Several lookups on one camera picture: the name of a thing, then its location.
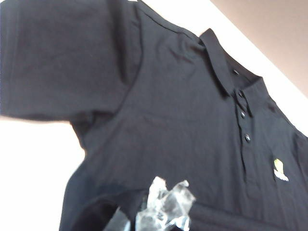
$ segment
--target short sleeve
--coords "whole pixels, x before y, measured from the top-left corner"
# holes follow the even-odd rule
[[[127,0],[0,4],[0,115],[81,121],[114,113],[134,78]]]
[[[296,129],[294,141],[295,158],[308,187],[308,137]]]

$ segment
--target black button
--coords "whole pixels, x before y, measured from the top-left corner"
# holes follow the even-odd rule
[[[245,135],[245,139],[246,139],[247,142],[250,142],[250,137],[249,137],[248,134]]]

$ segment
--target polo shirt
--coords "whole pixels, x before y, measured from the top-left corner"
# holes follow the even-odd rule
[[[60,231],[118,206],[133,223],[155,176],[189,182],[191,231],[307,230],[308,137],[211,28],[141,0],[5,0],[0,18],[0,114],[68,121],[85,150]]]

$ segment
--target yellow logo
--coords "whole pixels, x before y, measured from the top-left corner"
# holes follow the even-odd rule
[[[276,169],[274,169],[275,176],[278,177],[281,180],[289,181],[287,176],[283,173],[283,163],[282,163],[282,161],[280,159],[275,159],[274,165],[275,165],[275,168],[276,168]]]

